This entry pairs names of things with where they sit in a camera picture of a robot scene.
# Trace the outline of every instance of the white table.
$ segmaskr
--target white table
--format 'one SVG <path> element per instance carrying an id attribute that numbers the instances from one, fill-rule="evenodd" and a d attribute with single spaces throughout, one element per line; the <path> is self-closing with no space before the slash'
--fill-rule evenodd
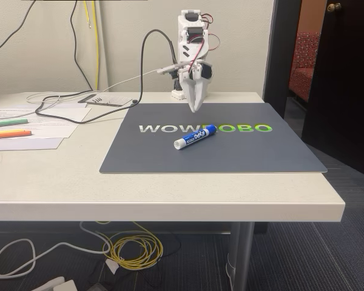
<path id="1" fill-rule="evenodd" d="M 0 96 L 0 107 L 24 104 L 27 95 Z M 142 102 L 186 101 L 163 92 L 144 93 Z M 263 101 L 256 93 L 211 93 L 205 102 Z M 92 106 L 87 118 L 109 110 Z M 242 222 L 232 229 L 228 272 L 234 290 L 243 290 L 254 221 L 341 220 L 345 203 L 321 173 L 100 174 L 125 114 L 80 125 L 56 150 L 0 152 L 0 221 Z M 196 191 L 184 191 L 186 183 Z"/>

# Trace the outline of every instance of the doorknob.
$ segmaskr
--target doorknob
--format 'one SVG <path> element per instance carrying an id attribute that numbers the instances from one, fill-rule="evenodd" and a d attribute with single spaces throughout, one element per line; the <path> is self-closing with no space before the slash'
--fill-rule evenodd
<path id="1" fill-rule="evenodd" d="M 334 11 L 339 11 L 341 10 L 342 6 L 341 6 L 341 3 L 336 3 L 336 4 L 329 4 L 328 5 L 328 8 L 326 8 L 326 11 L 328 13 L 332 13 Z"/>

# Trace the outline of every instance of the green marker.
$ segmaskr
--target green marker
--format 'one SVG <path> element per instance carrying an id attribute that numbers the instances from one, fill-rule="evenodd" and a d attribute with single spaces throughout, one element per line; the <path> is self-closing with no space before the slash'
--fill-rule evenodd
<path id="1" fill-rule="evenodd" d="M 0 126 L 8 126 L 8 125 L 16 125 L 16 124 L 24 124 L 24 123 L 29 123 L 27 118 L 3 120 L 3 121 L 0 121 Z"/>

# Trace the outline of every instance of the white wall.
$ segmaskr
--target white wall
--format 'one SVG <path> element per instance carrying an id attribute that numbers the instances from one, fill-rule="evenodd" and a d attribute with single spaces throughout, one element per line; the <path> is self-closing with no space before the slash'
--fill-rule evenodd
<path id="1" fill-rule="evenodd" d="M 200 9 L 214 17 L 209 31 L 221 39 L 221 47 L 207 57 L 215 73 L 209 90 L 257 92 L 262 96 L 273 3 L 274 0 L 102 1 L 109 84 L 139 75 L 141 44 L 149 30 L 164 31 L 176 47 L 177 16 L 182 9 Z M 211 38 L 211 47 L 215 45 L 216 39 Z M 146 42 L 144 71 L 169 64 L 167 41 L 154 33 Z M 144 77 L 144 91 L 171 89 L 169 76 L 154 73 Z M 114 90 L 137 91 L 138 81 Z"/>
<path id="2" fill-rule="evenodd" d="M 31 1 L 0 0 L 0 44 L 18 28 L 30 4 Z M 20 31 L 0 49 L 0 93 L 87 90 L 73 60 L 73 6 L 74 1 L 36 1 Z M 82 1 L 77 3 L 73 24 L 78 41 L 77 60 L 94 86 L 95 35 L 87 26 Z M 103 58 L 99 82 L 105 88 Z"/>

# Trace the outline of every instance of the dry erase marker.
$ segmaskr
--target dry erase marker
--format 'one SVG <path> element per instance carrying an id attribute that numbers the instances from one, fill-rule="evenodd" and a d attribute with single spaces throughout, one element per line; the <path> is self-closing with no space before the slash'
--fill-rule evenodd
<path id="1" fill-rule="evenodd" d="M 174 141 L 174 147 L 177 150 L 183 149 L 184 147 L 192 144 L 193 142 L 200 141 L 201 139 L 213 135 L 217 131 L 216 126 L 207 125 L 204 129 L 197 132 L 193 132 L 190 135 L 186 135 L 177 141 Z"/>
<path id="2" fill-rule="evenodd" d="M 31 131 L 25 130 L 24 132 L 0 133 L 0 138 L 16 138 L 18 136 L 27 136 L 27 135 L 31 135 Z"/>
<path id="3" fill-rule="evenodd" d="M 3 120 L 3 121 L 0 121 L 0 126 L 8 126 L 8 125 L 16 125 L 16 124 L 24 124 L 24 123 L 29 123 L 27 118 Z"/>
<path id="4" fill-rule="evenodd" d="M 0 130 L 0 133 L 9 133 L 9 132 L 25 132 L 25 129 Z"/>

